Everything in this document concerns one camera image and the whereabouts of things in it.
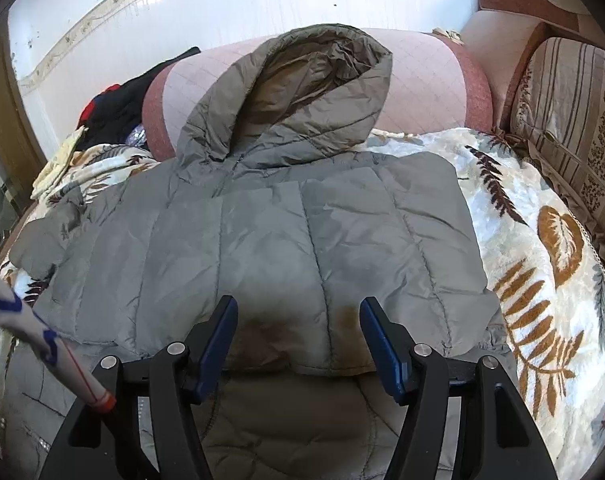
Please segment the black garment pile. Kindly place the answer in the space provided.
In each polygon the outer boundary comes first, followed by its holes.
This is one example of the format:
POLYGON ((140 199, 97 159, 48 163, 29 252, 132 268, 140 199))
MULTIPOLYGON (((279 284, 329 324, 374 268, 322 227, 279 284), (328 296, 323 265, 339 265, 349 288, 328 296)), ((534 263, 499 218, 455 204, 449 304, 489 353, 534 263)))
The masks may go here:
POLYGON ((86 131, 76 150, 83 152, 97 144, 126 143, 128 135, 142 122, 143 101, 153 80, 165 68, 199 53, 199 47, 191 47, 175 58, 169 58, 142 75, 120 84, 119 89, 107 93, 86 124, 86 131))

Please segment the wooden stained glass door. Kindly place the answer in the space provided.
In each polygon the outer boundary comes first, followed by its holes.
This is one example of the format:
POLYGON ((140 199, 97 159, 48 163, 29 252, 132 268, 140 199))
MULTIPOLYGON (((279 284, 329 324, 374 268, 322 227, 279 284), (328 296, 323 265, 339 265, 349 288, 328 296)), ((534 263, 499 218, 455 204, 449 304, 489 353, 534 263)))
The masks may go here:
POLYGON ((45 157, 33 133, 13 70, 8 12, 0 14, 0 240, 31 205, 45 157))

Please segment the red garment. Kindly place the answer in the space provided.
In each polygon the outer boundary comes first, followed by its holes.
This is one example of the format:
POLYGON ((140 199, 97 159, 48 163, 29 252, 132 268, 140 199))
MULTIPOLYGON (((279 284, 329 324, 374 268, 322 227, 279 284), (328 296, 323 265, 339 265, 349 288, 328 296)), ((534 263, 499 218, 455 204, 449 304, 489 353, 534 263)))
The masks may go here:
POLYGON ((111 86, 107 87, 104 91, 102 91, 100 94, 98 94, 97 96, 94 96, 94 98, 88 104, 86 104, 86 107, 84 107, 84 109, 82 110, 79 120, 78 120, 77 127, 80 128, 80 127, 85 126, 88 123, 89 119, 91 118, 92 114, 94 113, 94 110, 96 109, 97 105, 100 104, 104 100, 104 96, 106 96, 107 93, 115 91, 119 88, 120 88, 120 84, 112 84, 111 86))

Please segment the grey quilted hooded jacket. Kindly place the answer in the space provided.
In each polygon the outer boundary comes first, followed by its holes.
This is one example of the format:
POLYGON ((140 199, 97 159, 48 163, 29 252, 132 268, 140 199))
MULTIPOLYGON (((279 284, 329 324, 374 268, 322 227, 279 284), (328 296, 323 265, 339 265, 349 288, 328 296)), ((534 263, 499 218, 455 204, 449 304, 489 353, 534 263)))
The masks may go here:
POLYGON ((91 203, 63 198, 11 263, 89 365, 153 356, 234 297, 222 377, 194 408, 214 478, 379 479, 404 411, 376 376, 364 298, 448 358, 515 365, 453 166, 363 148, 464 60, 419 32, 315 25, 196 63, 176 154, 91 203))

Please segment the leaf pattern bed blanket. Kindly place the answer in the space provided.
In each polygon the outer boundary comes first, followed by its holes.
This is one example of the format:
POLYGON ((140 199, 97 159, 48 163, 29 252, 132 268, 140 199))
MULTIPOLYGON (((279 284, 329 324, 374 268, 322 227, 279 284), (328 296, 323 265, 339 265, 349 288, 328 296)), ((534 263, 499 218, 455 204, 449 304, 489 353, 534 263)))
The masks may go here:
MULTIPOLYGON (((502 311, 481 348, 515 362, 560 478, 593 477, 605 455, 605 258, 590 234, 540 170, 479 132, 403 138, 377 130, 366 149, 452 162, 502 311)), ((375 380, 348 382, 329 412, 341 436, 323 450, 296 436, 260 441, 235 410, 244 396, 242 384, 226 384, 198 415, 211 460, 245 478, 378 479, 403 416, 375 380)))

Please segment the pink bolster pillow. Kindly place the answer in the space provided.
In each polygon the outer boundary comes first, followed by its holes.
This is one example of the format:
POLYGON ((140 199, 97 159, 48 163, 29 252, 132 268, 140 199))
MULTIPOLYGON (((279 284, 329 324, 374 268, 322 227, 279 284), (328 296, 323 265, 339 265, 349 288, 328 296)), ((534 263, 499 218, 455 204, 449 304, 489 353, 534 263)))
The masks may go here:
MULTIPOLYGON (((390 89, 376 127, 423 134, 456 127, 488 132, 493 101, 485 71, 462 44, 446 36, 395 29, 367 31, 393 56, 390 89)), ((263 37, 216 47, 161 70, 142 106, 150 153, 161 162, 176 144, 192 109, 211 84, 263 37)))

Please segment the yellow patterned cloth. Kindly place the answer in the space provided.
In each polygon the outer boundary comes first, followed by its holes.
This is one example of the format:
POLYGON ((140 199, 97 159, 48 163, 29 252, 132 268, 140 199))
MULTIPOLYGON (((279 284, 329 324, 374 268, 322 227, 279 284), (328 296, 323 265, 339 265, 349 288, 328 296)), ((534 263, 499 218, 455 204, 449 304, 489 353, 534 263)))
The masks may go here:
POLYGON ((86 126, 81 126, 63 140, 57 152, 33 181, 30 200, 40 200, 41 196, 60 180, 75 154, 76 146, 82 139, 84 131, 86 131, 86 126))

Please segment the striped brown cushion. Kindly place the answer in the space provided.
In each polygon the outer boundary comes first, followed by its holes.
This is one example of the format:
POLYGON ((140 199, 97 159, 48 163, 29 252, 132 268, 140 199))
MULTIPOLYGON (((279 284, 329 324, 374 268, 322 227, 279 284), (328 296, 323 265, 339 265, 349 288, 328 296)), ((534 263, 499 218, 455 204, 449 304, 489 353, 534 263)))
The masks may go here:
POLYGON ((511 132, 531 142, 605 243, 605 50, 549 38, 520 79, 511 132))

